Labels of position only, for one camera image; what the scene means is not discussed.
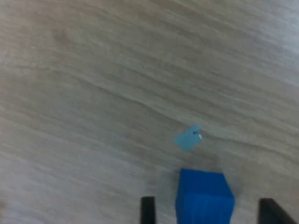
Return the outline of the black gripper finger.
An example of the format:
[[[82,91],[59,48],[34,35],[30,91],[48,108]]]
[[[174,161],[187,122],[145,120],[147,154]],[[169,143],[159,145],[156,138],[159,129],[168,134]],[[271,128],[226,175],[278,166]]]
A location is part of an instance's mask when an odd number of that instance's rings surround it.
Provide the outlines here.
[[[297,224],[297,222],[273,198],[259,199],[258,223]]]
[[[155,224],[155,197],[144,196],[140,204],[140,224]]]

